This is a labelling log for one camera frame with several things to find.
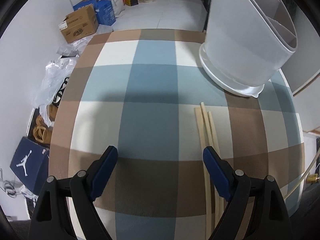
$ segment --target white plastic container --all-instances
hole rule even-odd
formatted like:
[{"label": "white plastic container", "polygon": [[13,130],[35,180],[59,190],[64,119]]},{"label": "white plastic container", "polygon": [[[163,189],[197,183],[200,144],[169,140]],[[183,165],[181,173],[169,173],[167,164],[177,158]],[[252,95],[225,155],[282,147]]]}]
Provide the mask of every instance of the white plastic container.
[{"label": "white plastic container", "polygon": [[296,48],[296,31],[281,0],[211,0],[199,54],[223,89],[257,98]]}]

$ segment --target white tile floor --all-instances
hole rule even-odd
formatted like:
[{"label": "white tile floor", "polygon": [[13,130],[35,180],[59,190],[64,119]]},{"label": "white tile floor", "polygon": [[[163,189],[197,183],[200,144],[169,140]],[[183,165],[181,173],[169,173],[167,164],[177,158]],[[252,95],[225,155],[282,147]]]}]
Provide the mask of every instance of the white tile floor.
[{"label": "white tile floor", "polygon": [[156,0],[125,5],[112,25],[115,31],[132,29],[178,29],[202,32],[206,10],[200,0]]}]

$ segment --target white cable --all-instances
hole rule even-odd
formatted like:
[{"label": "white cable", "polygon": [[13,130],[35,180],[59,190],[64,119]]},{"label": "white cable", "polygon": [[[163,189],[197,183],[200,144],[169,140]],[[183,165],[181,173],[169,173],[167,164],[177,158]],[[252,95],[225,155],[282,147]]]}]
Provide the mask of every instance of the white cable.
[{"label": "white cable", "polygon": [[[319,162],[319,164],[316,166],[316,170],[317,170],[317,168],[319,167],[319,165],[320,165],[320,162]],[[319,174],[318,174],[319,175]]]},{"label": "white cable", "polygon": [[313,158],[312,162],[310,163],[309,167],[307,168],[307,170],[303,173],[302,177],[299,179],[298,183],[287,193],[287,195],[285,195],[283,197],[283,199],[287,199],[291,194],[292,192],[295,191],[295,189],[297,187],[299,187],[299,185],[301,184],[301,182],[304,180],[304,178],[308,175],[309,171],[311,170],[312,166],[315,164],[317,158],[319,157],[319,154],[320,154],[320,149],[318,150],[316,156]]}]

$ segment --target plaid tablecloth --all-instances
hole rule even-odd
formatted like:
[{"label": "plaid tablecloth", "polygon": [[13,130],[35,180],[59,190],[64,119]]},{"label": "plaid tablecloth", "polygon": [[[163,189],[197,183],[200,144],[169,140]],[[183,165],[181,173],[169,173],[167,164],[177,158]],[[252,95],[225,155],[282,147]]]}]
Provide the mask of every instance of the plaid tablecloth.
[{"label": "plaid tablecloth", "polygon": [[[116,168],[94,203],[114,240],[205,239],[194,112],[200,102],[212,112],[220,154],[234,169],[257,178],[273,175],[283,194],[304,171],[300,119],[283,73],[258,98],[232,95],[201,67],[204,37],[170,29],[97,35],[69,79],[53,129],[49,173],[71,177],[108,145],[118,148]],[[290,215],[301,191],[302,186],[286,200]],[[72,202],[70,212],[84,238]]]}]

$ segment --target wooden stick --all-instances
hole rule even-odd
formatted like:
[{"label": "wooden stick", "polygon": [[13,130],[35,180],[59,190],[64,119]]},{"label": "wooden stick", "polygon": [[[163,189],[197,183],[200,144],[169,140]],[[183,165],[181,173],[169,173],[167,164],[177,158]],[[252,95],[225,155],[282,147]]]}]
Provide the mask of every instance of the wooden stick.
[{"label": "wooden stick", "polygon": [[[196,121],[197,121],[197,127],[199,131],[200,136],[200,145],[201,149],[207,147],[207,143],[205,140],[205,134],[204,134],[204,122],[203,122],[203,116],[200,107],[195,108],[196,113]],[[212,221],[212,208],[211,208],[211,185],[210,185],[210,175],[207,171],[207,168],[205,167],[203,163],[203,173],[204,173],[204,188],[205,188],[205,207],[206,207],[206,239],[209,239],[211,236],[211,221]]]},{"label": "wooden stick", "polygon": [[213,148],[220,157],[220,149],[219,149],[219,144],[218,144],[217,131],[216,131],[216,127],[213,122],[212,113],[210,111],[208,112],[208,117],[209,117],[209,123],[210,123],[211,134],[212,134]]},{"label": "wooden stick", "polygon": [[204,119],[205,129],[206,129],[207,135],[208,135],[209,145],[213,146],[213,140],[212,140],[212,133],[211,133],[211,129],[210,129],[209,117],[208,117],[207,111],[205,110],[205,106],[204,106],[203,102],[200,103],[200,107],[201,107],[202,116],[203,116],[203,119]]},{"label": "wooden stick", "polygon": [[[213,140],[212,140],[212,133],[211,133],[211,128],[210,128],[209,116],[208,116],[208,113],[205,109],[204,102],[200,103],[200,108],[201,108],[202,116],[204,119],[205,129],[207,131],[209,145],[213,147]],[[219,194],[218,194],[216,187],[214,187],[214,206],[215,206],[214,207],[214,228],[216,228],[219,223],[219,220],[220,220]]]},{"label": "wooden stick", "polygon": [[[211,128],[211,134],[212,134],[212,141],[213,141],[213,148],[216,151],[216,153],[218,154],[219,157],[220,156],[220,149],[219,149],[219,143],[218,143],[218,136],[217,136],[217,131],[213,122],[213,117],[212,117],[212,113],[209,111],[208,112],[208,117],[209,117],[209,123],[210,123],[210,128]],[[221,219],[223,212],[224,212],[224,200],[223,197],[220,197],[218,194],[218,205],[219,205],[219,220]]]}]

